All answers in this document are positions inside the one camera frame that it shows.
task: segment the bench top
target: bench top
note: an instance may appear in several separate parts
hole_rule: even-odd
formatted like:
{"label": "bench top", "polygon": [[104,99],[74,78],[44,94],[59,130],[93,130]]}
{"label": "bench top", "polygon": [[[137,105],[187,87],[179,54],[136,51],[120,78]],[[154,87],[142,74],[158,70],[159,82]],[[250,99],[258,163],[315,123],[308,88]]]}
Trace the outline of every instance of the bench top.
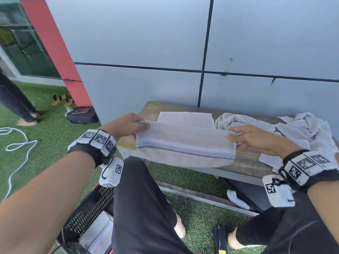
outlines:
{"label": "bench top", "polygon": [[[231,111],[222,111],[209,108],[197,108],[188,105],[148,101],[140,111],[139,115],[146,120],[158,121],[160,111],[175,111],[175,112],[187,111],[187,112],[211,113],[214,121],[219,116],[223,115],[225,112],[232,113]],[[282,122],[277,117],[257,116],[250,114],[244,115],[249,115],[255,119],[259,119],[271,124],[277,124],[279,122]],[[117,143],[117,146],[122,147],[124,149],[137,150],[135,139],[132,136],[121,137]],[[260,156],[259,152],[244,151],[240,154],[237,154],[235,161],[232,165],[220,167],[218,169],[255,177],[263,177],[265,175],[272,174],[272,167],[259,162],[258,160],[259,156]]]}

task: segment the white cable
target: white cable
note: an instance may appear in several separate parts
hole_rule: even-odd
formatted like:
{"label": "white cable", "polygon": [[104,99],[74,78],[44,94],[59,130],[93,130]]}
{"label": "white cable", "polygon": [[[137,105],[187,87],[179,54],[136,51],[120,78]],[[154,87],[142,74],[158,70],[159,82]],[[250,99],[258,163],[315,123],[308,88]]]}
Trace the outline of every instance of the white cable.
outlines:
{"label": "white cable", "polygon": [[[14,143],[14,144],[10,144],[10,145],[7,145],[6,147],[6,151],[15,151],[17,149],[20,149],[22,146],[26,145],[26,144],[31,144],[31,143],[34,143],[27,151],[27,154],[26,154],[26,160],[16,169],[14,170],[13,173],[11,173],[10,177],[8,178],[8,191],[7,191],[7,194],[6,196],[4,197],[4,199],[6,199],[10,193],[11,193],[11,190],[12,190],[12,176],[18,172],[22,167],[23,165],[26,164],[26,162],[28,161],[28,155],[29,155],[29,152],[31,151],[31,149],[34,148],[34,146],[37,144],[38,140],[34,140],[34,141],[28,141],[28,138],[26,136],[26,134],[24,132],[22,132],[21,130],[19,129],[16,129],[16,128],[11,128],[11,127],[3,127],[3,128],[0,128],[0,135],[5,135],[5,134],[10,134],[11,132],[13,131],[18,131],[20,133],[22,133],[22,135],[25,137],[26,141],[24,141],[23,143]],[[11,146],[15,146],[15,145],[18,145],[18,147],[14,148],[14,149],[10,149]]]}

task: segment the crate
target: crate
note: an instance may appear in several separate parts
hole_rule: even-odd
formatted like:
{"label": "crate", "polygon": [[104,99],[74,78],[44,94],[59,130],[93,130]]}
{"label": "crate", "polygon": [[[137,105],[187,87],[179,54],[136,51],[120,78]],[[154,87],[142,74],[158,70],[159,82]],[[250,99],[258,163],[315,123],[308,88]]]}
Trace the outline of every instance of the crate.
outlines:
{"label": "crate", "polygon": [[67,253],[88,253],[78,243],[79,238],[102,211],[113,216],[113,194],[113,187],[106,188],[97,184],[74,209],[57,237],[57,242],[64,244]]}

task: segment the gray wall panel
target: gray wall panel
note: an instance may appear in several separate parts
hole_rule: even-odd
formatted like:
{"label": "gray wall panel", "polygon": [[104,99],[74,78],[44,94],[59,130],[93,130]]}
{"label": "gray wall panel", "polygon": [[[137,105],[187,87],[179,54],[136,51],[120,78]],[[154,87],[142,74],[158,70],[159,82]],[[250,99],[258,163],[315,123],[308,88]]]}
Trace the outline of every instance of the gray wall panel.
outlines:
{"label": "gray wall panel", "polygon": [[76,65],[101,123],[128,112],[139,113],[147,101],[196,106],[201,73]]}
{"label": "gray wall panel", "polygon": [[74,62],[201,70],[210,0],[46,0]]}
{"label": "gray wall panel", "polygon": [[309,111],[327,120],[339,138],[339,83],[205,74],[201,107],[234,113],[295,116]]}
{"label": "gray wall panel", "polygon": [[206,70],[339,80],[339,0],[214,0]]}

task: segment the glass window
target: glass window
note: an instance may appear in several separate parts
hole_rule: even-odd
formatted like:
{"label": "glass window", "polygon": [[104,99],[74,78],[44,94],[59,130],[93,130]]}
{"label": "glass window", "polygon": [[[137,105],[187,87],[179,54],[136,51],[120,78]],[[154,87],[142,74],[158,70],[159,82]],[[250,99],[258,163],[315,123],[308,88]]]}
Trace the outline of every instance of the glass window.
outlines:
{"label": "glass window", "polygon": [[21,75],[60,78],[19,0],[0,0],[0,46]]}

